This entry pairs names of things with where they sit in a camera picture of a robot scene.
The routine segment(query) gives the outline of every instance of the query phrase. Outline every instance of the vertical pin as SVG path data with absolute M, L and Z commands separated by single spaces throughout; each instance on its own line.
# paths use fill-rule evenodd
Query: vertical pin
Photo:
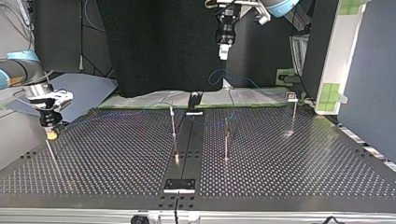
M 171 119 L 172 119 L 172 136 L 176 137 L 176 129 L 175 129 L 175 112 L 173 111 L 173 102 L 170 102 L 169 105 L 169 110 L 171 113 Z
M 297 101 L 294 103 L 294 110 L 293 110 L 293 122 L 294 122 L 294 120 L 295 120 L 295 118 L 296 118 L 296 112 L 297 112 Z
M 230 136 L 230 126 L 228 119 L 225 119 L 225 138 L 224 138 L 224 160 L 228 160 L 228 138 Z
M 169 111 L 171 113 L 171 120 L 172 120 L 172 136 L 174 141 L 174 150 L 177 152 L 177 142 L 176 142 L 176 128 L 175 128 L 175 112 L 173 110 L 173 102 L 169 102 Z
M 55 159 L 55 155 L 53 154 L 53 151 L 52 151 L 52 147 L 50 146 L 49 140 L 46 140 L 46 143 L 47 143 L 47 147 L 48 147 L 48 149 L 49 149 L 50 157 L 51 157 L 53 160 L 56 160 L 56 159 Z

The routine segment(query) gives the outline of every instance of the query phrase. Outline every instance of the black bracket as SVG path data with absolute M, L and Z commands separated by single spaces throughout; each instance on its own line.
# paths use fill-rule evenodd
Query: black bracket
M 195 179 L 167 179 L 164 193 L 192 194 L 195 192 Z
M 190 93 L 189 107 L 187 108 L 187 115 L 203 115 L 204 112 L 200 109 L 195 108 L 201 103 L 203 92 L 192 92 Z

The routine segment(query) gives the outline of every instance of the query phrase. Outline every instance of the blue cable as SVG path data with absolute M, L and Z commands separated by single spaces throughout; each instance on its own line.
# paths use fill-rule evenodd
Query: blue cable
M 95 120 L 103 119 L 103 118 L 106 118 L 106 117 L 112 117 L 112 116 L 134 116 L 134 115 L 138 115 L 138 114 L 140 114 L 142 112 L 145 112 L 145 111 L 148 111 L 148 110 L 149 110 L 149 112 L 166 114 L 166 113 L 164 113 L 162 111 L 152 110 L 151 106 L 159 105 L 159 104 L 170 105 L 167 102 L 158 102 L 158 103 L 155 103 L 155 104 L 152 104 L 152 105 L 148 105 L 147 107 L 143 108 L 142 110 L 139 110 L 139 111 L 134 112 L 134 113 L 112 112 L 112 113 L 109 113 L 109 114 L 102 115 L 102 116 L 100 116 L 98 118 L 86 119 L 86 120 L 83 120 L 83 121 L 80 121 L 80 122 L 77 122 L 77 123 L 69 124 L 69 125 L 66 126 L 66 129 L 74 127 L 74 126 L 78 126 L 80 124 L 89 123 L 89 122 L 92 122 L 92 121 L 95 121 Z
M 217 72 L 221 72 L 221 71 L 222 71 L 224 74 L 221 75 L 221 76 L 219 77 L 218 80 L 216 80 L 215 82 L 212 82 L 212 81 L 211 81 L 212 77 L 213 77 Z M 221 69 L 218 69 L 218 70 L 216 70 L 216 71 L 214 71 L 214 72 L 209 76 L 207 82 L 209 83 L 209 85 L 215 86 L 215 85 L 219 84 L 219 82 L 221 82 L 221 81 L 222 81 L 224 78 L 226 78 L 226 77 L 229 78 L 229 79 L 242 79 L 242 80 L 247 80 L 247 81 L 249 81 L 251 84 L 253 84 L 253 86 L 255 86 L 258 90 L 260 90 L 260 87 L 259 87 L 252 79 L 250 79 L 250 78 L 248 78 L 248 77 L 233 77 L 233 76 L 229 76 L 227 70 L 222 69 L 222 68 L 221 68 Z M 232 101 L 232 103 L 233 103 L 233 111 L 231 112 L 230 116 L 228 117 L 228 120 L 234 119 L 234 115 L 235 115 L 235 102 L 234 102 L 234 100 L 233 100 L 233 97 L 231 96 L 231 90 L 232 90 L 232 89 L 229 89 L 229 90 L 228 90 L 228 94 L 230 95 L 230 99 L 231 99 L 231 101 Z M 281 94 L 268 94 L 268 93 L 265 93 L 265 92 L 262 91 L 262 90 L 260 90 L 260 91 L 261 91 L 263 94 L 266 94 L 266 95 L 281 95 Z M 153 106 L 153 105 L 158 105 L 158 104 L 170 105 L 170 104 L 167 103 L 167 102 L 158 102 L 158 103 L 149 105 L 149 106 L 147 106 L 146 108 L 143 108 L 142 110 L 137 111 L 137 112 L 134 112 L 134 113 L 113 112 L 113 113 L 109 113 L 109 114 L 102 115 L 102 116 L 100 116 L 100 117 L 98 117 L 98 118 L 95 118 L 95 119 L 86 119 L 86 120 L 83 120 L 83 121 L 78 122 L 78 123 L 69 124 L 69 125 L 67 125 L 66 129 L 67 129 L 67 128 L 70 128 L 70 127 L 74 127 L 74 126 L 80 125 L 80 124 L 84 124 L 84 123 L 92 122 L 92 121 L 95 121 L 95 120 L 103 119 L 103 118 L 106 118 L 106 117 L 112 117 L 112 116 L 134 116 L 134 115 L 138 115 L 138 114 L 140 114 L 140 113 L 142 113 L 142 112 L 145 112 L 145 111 L 151 109 L 151 108 L 150 108 L 151 106 Z M 161 111 L 154 111 L 154 110 L 151 110 L 151 112 L 165 114 L 165 113 L 163 113 L 163 112 L 161 112 Z M 219 121 L 219 122 L 199 122 L 199 121 L 194 120 L 194 119 L 191 118 L 190 116 L 187 116 L 187 118 L 190 119 L 192 122 L 197 123 L 197 124 L 201 124 L 201 125 L 222 125 L 222 124 L 225 123 L 225 121 Z

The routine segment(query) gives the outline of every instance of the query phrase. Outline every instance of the gray panel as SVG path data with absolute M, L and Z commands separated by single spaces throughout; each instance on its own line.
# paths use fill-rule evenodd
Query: gray panel
M 353 133 L 396 161 L 396 1 L 369 2 L 349 77 L 346 105 L 339 120 Z
M 396 174 L 324 117 L 299 109 L 293 122 L 292 108 L 237 109 L 226 161 L 224 127 L 208 124 L 229 113 L 205 111 L 194 209 L 396 212 Z

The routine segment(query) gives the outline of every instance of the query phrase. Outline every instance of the metal rod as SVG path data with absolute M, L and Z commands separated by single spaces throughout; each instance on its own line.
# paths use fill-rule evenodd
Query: metal rod
M 297 101 L 294 103 L 293 122 L 294 122 L 294 119 L 296 118 L 296 112 L 297 112 Z
M 51 157 L 53 160 L 56 160 L 55 155 L 53 154 L 53 151 L 52 151 L 52 147 L 50 146 L 50 142 L 49 142 L 48 139 L 46 140 L 46 143 L 47 143 L 47 147 L 48 147 L 48 149 L 49 149 L 50 157 Z
M 225 119 L 225 140 L 224 140 L 224 159 L 228 160 L 228 137 L 230 134 L 230 127 L 227 118 Z
M 172 136 L 174 138 L 176 137 L 176 129 L 175 129 L 175 112 L 173 111 L 173 102 L 171 101 L 169 104 L 169 110 L 171 113 L 171 119 L 172 119 Z

